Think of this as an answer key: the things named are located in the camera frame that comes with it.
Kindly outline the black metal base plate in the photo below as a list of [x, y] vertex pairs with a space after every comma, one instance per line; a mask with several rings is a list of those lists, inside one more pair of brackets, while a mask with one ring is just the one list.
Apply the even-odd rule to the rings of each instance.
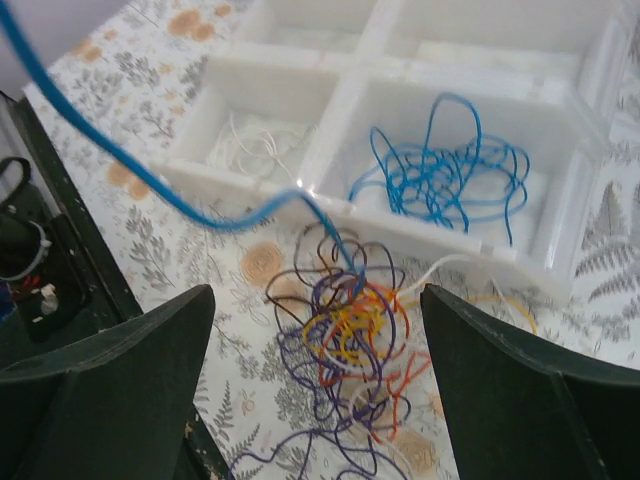
[[[27, 101], [1, 103], [1, 371], [145, 313]], [[195, 406], [171, 479], [229, 468]]]

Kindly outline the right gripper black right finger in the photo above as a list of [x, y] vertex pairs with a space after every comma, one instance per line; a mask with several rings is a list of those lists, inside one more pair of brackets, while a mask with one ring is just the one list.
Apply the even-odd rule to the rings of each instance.
[[636, 479], [639, 373], [560, 347], [447, 290], [421, 294], [462, 479]]

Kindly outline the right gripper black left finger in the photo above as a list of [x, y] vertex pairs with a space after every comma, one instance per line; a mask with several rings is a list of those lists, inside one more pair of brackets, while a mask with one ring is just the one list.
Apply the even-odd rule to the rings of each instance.
[[198, 285], [2, 369], [2, 478], [173, 478], [214, 313]]

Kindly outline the floral patterned table mat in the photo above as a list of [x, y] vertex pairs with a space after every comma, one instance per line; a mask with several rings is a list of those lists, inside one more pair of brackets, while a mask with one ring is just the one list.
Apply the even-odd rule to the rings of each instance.
[[[245, 18], [244, 1], [134, 1], [58, 60], [51, 75], [88, 119], [137, 159], [148, 161], [175, 139], [201, 85], [209, 49]], [[35, 87], [27, 98], [87, 203], [130, 290], [144, 309], [198, 284], [216, 295], [216, 314], [195, 403], [202, 421], [241, 479], [329, 479], [338, 449], [305, 431], [315, 423], [313, 394], [284, 369], [310, 369], [302, 343], [279, 349], [280, 324], [305, 318], [301, 304], [277, 309], [264, 299], [303, 294], [288, 273], [302, 250], [298, 231], [267, 220], [219, 234], [182, 217], [130, 172], [59, 117]], [[531, 290], [493, 287], [472, 265], [433, 269], [404, 255], [394, 261], [409, 282], [423, 275], [498, 318], [536, 329], [549, 341], [626, 367], [639, 365], [639, 67], [619, 93], [609, 152], [578, 250], [569, 306], [556, 309]]]

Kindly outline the white plastic compartment tray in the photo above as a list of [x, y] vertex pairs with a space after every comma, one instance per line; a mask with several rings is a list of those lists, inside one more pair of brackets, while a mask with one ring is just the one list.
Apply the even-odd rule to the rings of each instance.
[[[152, 168], [204, 201], [307, 190], [332, 220], [416, 257], [472, 257], [566, 302], [634, 30], [635, 1], [255, 1], [209, 56], [182, 131]], [[353, 182], [385, 141], [525, 150], [511, 234], [394, 214]]]

